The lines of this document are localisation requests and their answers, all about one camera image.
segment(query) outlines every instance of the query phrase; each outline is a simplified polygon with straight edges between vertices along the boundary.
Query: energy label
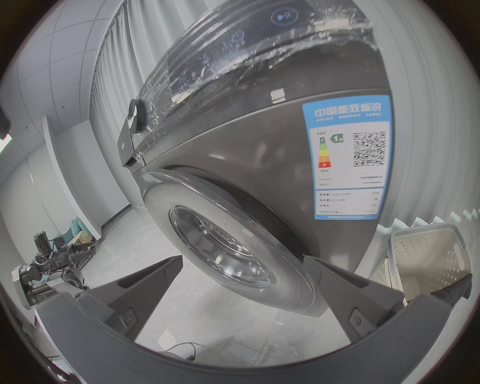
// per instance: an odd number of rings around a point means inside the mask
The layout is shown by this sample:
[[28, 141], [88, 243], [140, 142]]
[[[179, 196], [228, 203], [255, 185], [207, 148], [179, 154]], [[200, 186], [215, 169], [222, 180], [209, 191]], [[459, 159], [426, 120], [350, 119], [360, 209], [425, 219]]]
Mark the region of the energy label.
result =
[[377, 219], [388, 185], [392, 111], [388, 95], [303, 105], [312, 158], [315, 218]]

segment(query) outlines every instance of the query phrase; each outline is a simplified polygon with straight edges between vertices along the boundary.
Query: white laundry basket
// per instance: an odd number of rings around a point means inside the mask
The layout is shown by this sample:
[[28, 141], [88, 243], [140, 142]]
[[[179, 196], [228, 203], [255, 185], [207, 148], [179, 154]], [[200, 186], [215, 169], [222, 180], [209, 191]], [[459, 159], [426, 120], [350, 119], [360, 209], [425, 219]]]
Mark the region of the white laundry basket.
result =
[[394, 232], [370, 279], [403, 291], [407, 302], [469, 273], [470, 255], [462, 235], [455, 225], [441, 223]]

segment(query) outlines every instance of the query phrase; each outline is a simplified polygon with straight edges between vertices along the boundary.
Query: floor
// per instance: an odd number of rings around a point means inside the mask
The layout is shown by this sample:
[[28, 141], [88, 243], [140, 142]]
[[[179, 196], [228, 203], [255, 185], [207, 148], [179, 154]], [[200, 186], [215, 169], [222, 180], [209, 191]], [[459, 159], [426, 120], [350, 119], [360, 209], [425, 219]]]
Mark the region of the floor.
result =
[[[179, 254], [142, 209], [121, 215], [104, 229], [103, 237], [82, 270], [85, 283], [93, 287]], [[138, 344], [162, 351], [158, 341], [167, 331], [177, 344], [195, 343], [194, 363], [228, 367], [291, 363], [349, 344], [330, 310], [315, 318], [266, 307], [219, 285], [186, 258], [183, 263], [137, 337]], [[186, 358], [193, 348], [182, 345], [171, 352]]]

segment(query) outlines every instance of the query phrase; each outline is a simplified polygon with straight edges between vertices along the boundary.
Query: wire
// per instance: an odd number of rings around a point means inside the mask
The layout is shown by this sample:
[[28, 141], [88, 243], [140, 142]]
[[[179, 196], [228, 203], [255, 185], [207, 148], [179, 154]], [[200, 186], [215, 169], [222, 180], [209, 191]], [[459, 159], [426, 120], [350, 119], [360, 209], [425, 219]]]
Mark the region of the wire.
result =
[[165, 352], [168, 352], [168, 351], [170, 351], [171, 349], [173, 349], [173, 348], [175, 348], [175, 347], [178, 347], [179, 345], [184, 345], [184, 344], [190, 344], [190, 345], [193, 347], [193, 357], [195, 357], [196, 354], [197, 354], [197, 349], [195, 348], [195, 345], [193, 345], [193, 343], [191, 343], [191, 342], [175, 344], [172, 348], [166, 349]]
[[44, 263], [39, 263], [37, 260], [35, 260], [35, 257], [36, 257], [36, 256], [35, 256], [32, 260], [33, 260], [34, 263], [37, 264], [37, 265], [45, 265], [45, 264], [48, 263], [48, 261], [50, 260], [50, 256], [51, 256], [52, 254], [53, 254], [53, 252], [52, 252], [48, 257], [46, 257], [46, 260], [47, 260], [47, 261], [45, 261]]

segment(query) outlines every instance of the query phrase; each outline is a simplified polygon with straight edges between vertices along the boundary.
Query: gray washing machine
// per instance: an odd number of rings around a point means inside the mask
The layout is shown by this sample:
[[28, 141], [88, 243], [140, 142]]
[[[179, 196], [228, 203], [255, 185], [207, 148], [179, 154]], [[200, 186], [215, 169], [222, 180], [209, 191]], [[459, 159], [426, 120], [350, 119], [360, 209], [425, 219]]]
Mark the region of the gray washing machine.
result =
[[[200, 270], [251, 300], [320, 316], [326, 304], [303, 257], [354, 271], [365, 254], [388, 187], [390, 95], [351, 1], [228, 2], [185, 32], [132, 101], [120, 158]], [[378, 119], [376, 98], [386, 128], [362, 132]], [[355, 140], [378, 155], [362, 157]], [[337, 150], [347, 145], [353, 152]], [[348, 170], [335, 172], [340, 163]], [[360, 183], [379, 174], [381, 186], [350, 195], [342, 183], [359, 169]], [[365, 203], [358, 191], [378, 195]]]

